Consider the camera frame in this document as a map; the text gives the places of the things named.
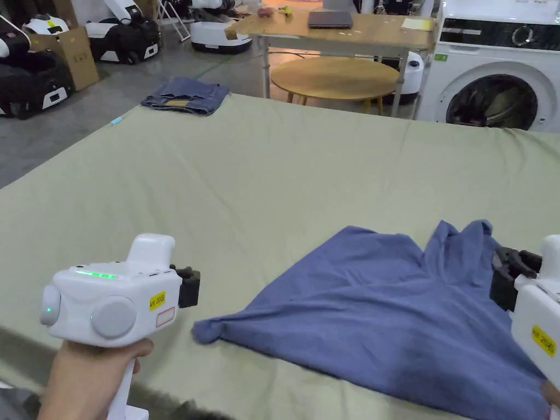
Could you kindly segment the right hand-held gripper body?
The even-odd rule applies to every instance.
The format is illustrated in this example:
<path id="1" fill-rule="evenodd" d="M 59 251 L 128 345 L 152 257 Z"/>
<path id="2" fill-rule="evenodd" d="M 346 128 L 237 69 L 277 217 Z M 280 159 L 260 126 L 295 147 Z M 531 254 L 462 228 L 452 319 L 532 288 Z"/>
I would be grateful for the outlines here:
<path id="1" fill-rule="evenodd" d="M 559 381 L 559 235 L 542 241 L 536 278 L 493 268 L 489 297 L 511 318 L 514 340 L 550 382 Z"/>

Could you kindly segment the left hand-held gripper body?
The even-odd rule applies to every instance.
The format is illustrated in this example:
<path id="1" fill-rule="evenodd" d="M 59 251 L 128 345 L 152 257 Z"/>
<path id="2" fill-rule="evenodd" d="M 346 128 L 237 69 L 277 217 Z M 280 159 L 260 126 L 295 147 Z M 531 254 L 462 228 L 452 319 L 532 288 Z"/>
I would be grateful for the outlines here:
<path id="1" fill-rule="evenodd" d="M 44 288 L 40 323 L 56 338 L 121 348 L 172 325 L 196 306 L 199 281 L 170 269 L 173 237 L 140 234 L 124 261 L 79 264 L 54 274 Z"/>

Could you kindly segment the person's right hand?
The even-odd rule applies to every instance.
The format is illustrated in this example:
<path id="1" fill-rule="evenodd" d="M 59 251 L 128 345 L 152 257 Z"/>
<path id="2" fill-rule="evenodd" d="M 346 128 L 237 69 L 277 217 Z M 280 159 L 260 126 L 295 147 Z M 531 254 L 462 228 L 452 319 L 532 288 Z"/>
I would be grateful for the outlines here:
<path id="1" fill-rule="evenodd" d="M 540 387 L 543 398 L 548 404 L 560 407 L 560 393 L 559 390 L 550 381 L 545 381 Z"/>

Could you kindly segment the person's left hand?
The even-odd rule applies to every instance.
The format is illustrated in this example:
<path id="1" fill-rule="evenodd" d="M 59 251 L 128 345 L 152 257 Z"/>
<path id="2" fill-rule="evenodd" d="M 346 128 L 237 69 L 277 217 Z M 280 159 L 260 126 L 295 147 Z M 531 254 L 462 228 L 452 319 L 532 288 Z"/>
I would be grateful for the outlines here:
<path id="1" fill-rule="evenodd" d="M 153 348 L 148 338 L 123 348 L 64 341 L 54 357 L 38 419 L 106 419 L 129 363 L 137 373 L 138 358 Z"/>

